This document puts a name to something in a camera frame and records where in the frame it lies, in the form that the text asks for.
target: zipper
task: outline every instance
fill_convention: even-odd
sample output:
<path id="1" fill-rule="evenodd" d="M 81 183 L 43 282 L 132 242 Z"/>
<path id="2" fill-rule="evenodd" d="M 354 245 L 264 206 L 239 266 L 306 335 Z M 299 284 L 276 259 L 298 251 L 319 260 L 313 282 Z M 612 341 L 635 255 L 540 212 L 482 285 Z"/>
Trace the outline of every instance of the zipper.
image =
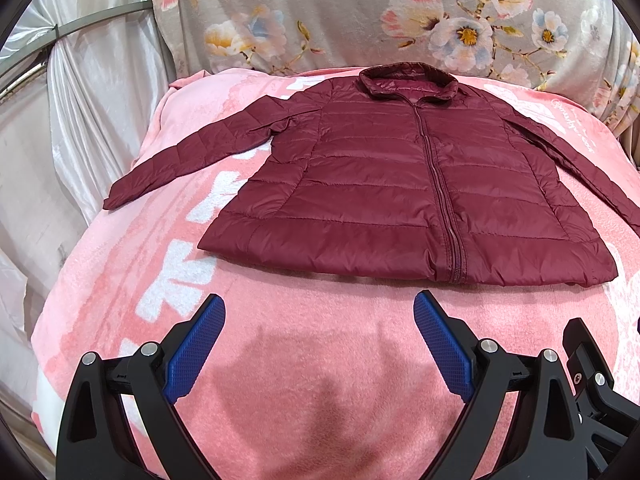
<path id="1" fill-rule="evenodd" d="M 434 154 L 431 139 L 429 139 L 429 137 L 424 133 L 424 129 L 422 127 L 422 119 L 420 118 L 417 107 L 412 102 L 407 102 L 414 110 L 415 120 L 418 123 L 418 130 L 420 131 L 420 136 L 422 137 L 424 148 L 427 152 L 427 162 L 429 164 L 429 169 L 431 170 L 431 178 L 438 195 L 438 205 L 440 206 L 440 213 L 444 220 L 444 228 L 449 235 L 449 243 L 452 248 L 453 254 L 453 265 L 451 269 L 450 282 L 458 283 L 462 278 L 462 242 L 460 241 L 460 238 L 458 237 L 458 234 L 456 233 L 454 228 L 454 223 L 452 220 L 453 208 L 449 203 L 449 200 L 447 199 L 447 193 L 444 189 L 444 178 L 440 174 L 439 168 L 437 167 L 436 157 Z"/>

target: metal pin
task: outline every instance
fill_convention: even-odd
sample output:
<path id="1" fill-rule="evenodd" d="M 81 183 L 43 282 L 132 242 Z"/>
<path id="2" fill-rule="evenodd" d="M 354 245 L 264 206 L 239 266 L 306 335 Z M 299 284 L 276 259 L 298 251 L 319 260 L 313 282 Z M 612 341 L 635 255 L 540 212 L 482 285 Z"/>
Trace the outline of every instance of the metal pin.
<path id="1" fill-rule="evenodd" d="M 95 352 L 87 352 L 82 356 L 82 364 L 87 366 L 92 365 L 94 364 L 96 358 L 97 355 L 95 354 Z"/>
<path id="2" fill-rule="evenodd" d="M 488 354 L 492 354 L 498 351 L 498 343 L 493 339 L 483 339 L 480 343 L 480 348 Z"/>
<path id="3" fill-rule="evenodd" d="M 140 353 L 147 357 L 155 354 L 158 351 L 158 343 L 144 343 L 140 349 Z"/>
<path id="4" fill-rule="evenodd" d="M 544 352 L 542 352 L 542 355 L 550 363 L 555 363 L 556 361 L 558 361 L 558 354 L 551 348 L 547 348 Z"/>

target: jacket collar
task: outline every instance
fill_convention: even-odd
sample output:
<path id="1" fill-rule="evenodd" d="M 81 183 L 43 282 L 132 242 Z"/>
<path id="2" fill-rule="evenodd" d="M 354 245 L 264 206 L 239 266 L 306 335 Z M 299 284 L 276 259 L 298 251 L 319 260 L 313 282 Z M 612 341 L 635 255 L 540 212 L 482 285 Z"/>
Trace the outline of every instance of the jacket collar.
<path id="1" fill-rule="evenodd" d="M 458 80 L 451 74 L 420 62 L 372 66 L 360 72 L 360 81 L 371 95 L 400 95 L 413 103 L 423 99 L 450 101 L 458 92 Z M 413 84 L 403 87 L 403 81 Z"/>

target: quilted jacket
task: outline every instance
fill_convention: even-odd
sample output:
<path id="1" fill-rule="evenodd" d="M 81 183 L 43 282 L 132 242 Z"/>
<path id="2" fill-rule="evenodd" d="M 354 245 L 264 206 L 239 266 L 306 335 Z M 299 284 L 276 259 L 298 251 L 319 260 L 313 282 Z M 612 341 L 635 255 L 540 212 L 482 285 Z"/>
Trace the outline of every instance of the quilted jacket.
<path id="1" fill-rule="evenodd" d="M 617 276 L 576 176 L 640 234 L 640 210 L 546 126 L 422 63 L 265 96 L 117 181 L 117 208 L 275 136 L 271 155 L 199 248 L 312 272 L 497 285 Z"/>

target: bed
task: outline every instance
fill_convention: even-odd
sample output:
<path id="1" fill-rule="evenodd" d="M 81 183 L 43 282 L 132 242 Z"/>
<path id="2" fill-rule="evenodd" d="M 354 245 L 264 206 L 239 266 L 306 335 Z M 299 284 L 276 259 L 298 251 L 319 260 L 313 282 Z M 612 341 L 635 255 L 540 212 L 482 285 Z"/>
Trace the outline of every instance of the bed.
<path id="1" fill-rule="evenodd" d="M 233 68 L 172 84 L 136 161 L 264 94 L 287 98 L 327 77 Z M 620 145 L 568 99 L 460 78 L 549 126 L 636 203 L 640 182 Z M 82 354 L 131 354 L 190 317 L 209 292 L 226 303 L 225 328 L 182 420 L 223 478 L 416 478 L 462 402 L 451 395 L 412 317 L 429 288 L 451 316 L 508 351 L 561 347 L 582 317 L 601 345 L 616 391 L 640 400 L 640 240 L 602 202 L 561 173 L 618 266 L 613 282 L 578 286 L 448 286 L 240 266 L 195 248 L 210 220 L 264 162 L 268 144 L 182 177 L 114 212 L 101 212 L 66 261 L 32 338 L 40 364 L 33 418 L 55 449 L 63 399 Z M 506 432 L 509 399 L 477 471 L 487 472 Z M 135 405 L 127 414 L 144 459 L 162 474 Z"/>

